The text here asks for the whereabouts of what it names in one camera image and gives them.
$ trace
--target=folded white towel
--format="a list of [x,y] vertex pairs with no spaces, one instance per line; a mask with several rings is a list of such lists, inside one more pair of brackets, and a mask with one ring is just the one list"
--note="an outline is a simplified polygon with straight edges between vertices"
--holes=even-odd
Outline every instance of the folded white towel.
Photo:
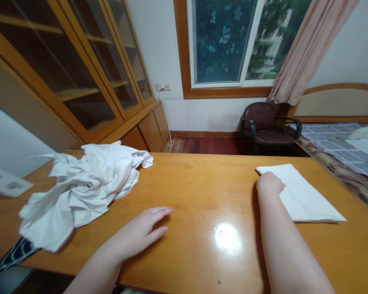
[[285,184],[280,197],[295,222],[342,222],[346,219],[308,183],[291,164],[257,167],[260,174],[273,172]]
[[34,193],[19,213],[19,232],[36,248],[56,252],[74,228],[100,217],[112,200],[131,191],[140,164],[153,165],[147,151],[122,146],[121,141],[82,148],[85,155],[80,160],[67,154],[43,155],[55,159],[49,176],[57,176],[57,184],[48,192]]

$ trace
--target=bookshelf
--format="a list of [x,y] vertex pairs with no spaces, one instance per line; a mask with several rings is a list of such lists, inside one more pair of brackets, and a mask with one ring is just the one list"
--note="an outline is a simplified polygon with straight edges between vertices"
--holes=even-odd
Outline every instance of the bookshelf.
[[0,0],[0,59],[79,142],[155,100],[125,0]]

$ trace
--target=chair armrest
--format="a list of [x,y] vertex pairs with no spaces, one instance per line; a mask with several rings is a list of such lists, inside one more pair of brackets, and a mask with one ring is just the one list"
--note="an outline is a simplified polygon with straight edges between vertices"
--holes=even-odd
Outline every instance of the chair armrest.
[[[256,126],[255,126],[255,122],[253,120],[250,119],[246,119],[246,118],[240,118],[241,120],[241,127],[240,127],[240,133],[243,134],[246,137],[249,137],[251,140],[255,139],[255,135],[256,135]],[[249,122],[251,124],[251,133],[248,136],[247,133],[244,132],[244,122]]]
[[301,125],[301,121],[296,118],[284,118],[284,117],[276,117],[275,120],[284,119],[284,120],[291,120],[296,125],[296,134],[293,138],[298,139],[301,136],[301,131],[303,130],[303,126]]

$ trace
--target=checkered bedsheet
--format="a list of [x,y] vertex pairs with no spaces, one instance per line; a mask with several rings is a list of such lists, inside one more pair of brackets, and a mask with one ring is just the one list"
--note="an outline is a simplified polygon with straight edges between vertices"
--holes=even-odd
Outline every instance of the checkered bedsheet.
[[330,141],[331,135],[349,136],[363,127],[358,123],[303,124],[301,135],[322,151],[334,156],[337,160],[359,174],[368,177],[368,155],[353,146],[344,146]]

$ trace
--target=pink curtain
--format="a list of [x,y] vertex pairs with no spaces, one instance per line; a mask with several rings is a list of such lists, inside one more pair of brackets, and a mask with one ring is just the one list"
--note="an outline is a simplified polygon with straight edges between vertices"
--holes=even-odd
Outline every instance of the pink curtain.
[[296,105],[359,0],[312,0],[269,101]]

